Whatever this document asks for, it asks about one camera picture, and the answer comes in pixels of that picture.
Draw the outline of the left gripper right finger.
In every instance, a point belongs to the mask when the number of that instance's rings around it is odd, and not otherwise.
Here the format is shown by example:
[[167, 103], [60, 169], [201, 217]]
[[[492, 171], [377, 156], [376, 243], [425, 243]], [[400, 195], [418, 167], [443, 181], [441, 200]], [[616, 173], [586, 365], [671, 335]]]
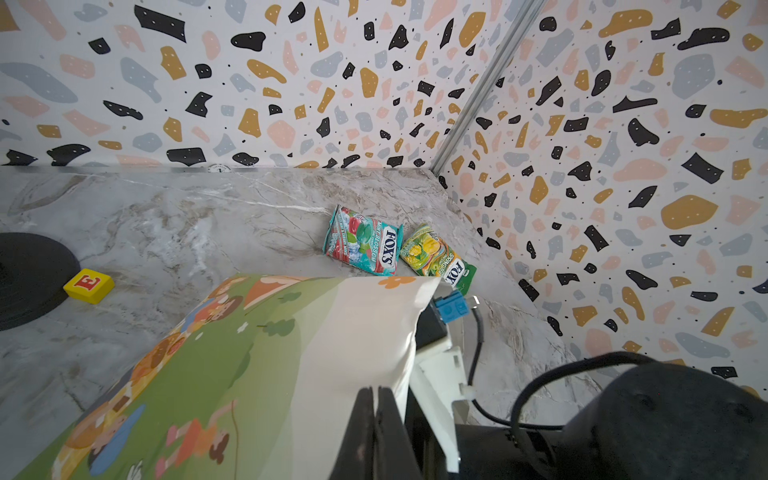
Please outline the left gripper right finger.
[[375, 478], [417, 480], [421, 469], [400, 416], [393, 391], [379, 387], [375, 416]]

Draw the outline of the white paper bag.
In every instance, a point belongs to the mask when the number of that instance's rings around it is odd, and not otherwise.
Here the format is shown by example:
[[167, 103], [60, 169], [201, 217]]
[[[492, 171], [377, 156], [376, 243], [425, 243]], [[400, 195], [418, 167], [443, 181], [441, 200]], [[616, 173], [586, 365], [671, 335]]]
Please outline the white paper bag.
[[237, 275], [20, 473], [326, 479], [358, 392], [407, 401], [431, 277]]

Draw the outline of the red green Fox's candy bag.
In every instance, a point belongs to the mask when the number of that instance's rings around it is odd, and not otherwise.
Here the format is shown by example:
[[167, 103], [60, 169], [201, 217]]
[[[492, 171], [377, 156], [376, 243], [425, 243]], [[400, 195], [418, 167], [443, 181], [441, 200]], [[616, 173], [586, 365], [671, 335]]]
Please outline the red green Fox's candy bag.
[[323, 251], [327, 256], [366, 273], [394, 276], [403, 236], [403, 225], [390, 225], [337, 205]]

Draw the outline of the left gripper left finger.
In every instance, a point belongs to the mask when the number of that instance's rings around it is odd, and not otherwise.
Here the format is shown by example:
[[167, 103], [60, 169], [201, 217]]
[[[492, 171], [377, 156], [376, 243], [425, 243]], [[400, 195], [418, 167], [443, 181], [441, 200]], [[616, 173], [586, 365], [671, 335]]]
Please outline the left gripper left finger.
[[372, 479], [374, 460], [374, 401], [371, 387], [356, 397], [344, 440], [344, 478]]

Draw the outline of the yellow green Fox's candy bag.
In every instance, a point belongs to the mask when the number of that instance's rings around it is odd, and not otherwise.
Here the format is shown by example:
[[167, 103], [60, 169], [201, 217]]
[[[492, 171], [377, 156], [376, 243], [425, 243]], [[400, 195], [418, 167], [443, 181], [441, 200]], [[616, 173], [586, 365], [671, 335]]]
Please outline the yellow green Fox's candy bag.
[[458, 255], [430, 225], [420, 225], [404, 241], [400, 257], [417, 275], [439, 277], [462, 295], [469, 293], [476, 267]]

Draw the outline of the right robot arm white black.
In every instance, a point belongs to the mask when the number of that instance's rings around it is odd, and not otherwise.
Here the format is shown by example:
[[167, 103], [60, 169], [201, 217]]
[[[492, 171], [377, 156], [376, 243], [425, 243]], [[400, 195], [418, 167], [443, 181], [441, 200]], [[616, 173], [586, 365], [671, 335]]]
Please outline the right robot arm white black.
[[677, 364], [639, 363], [564, 426], [519, 424], [530, 394], [592, 363], [558, 367], [531, 382], [506, 428], [458, 426], [456, 478], [766, 478], [766, 402]]

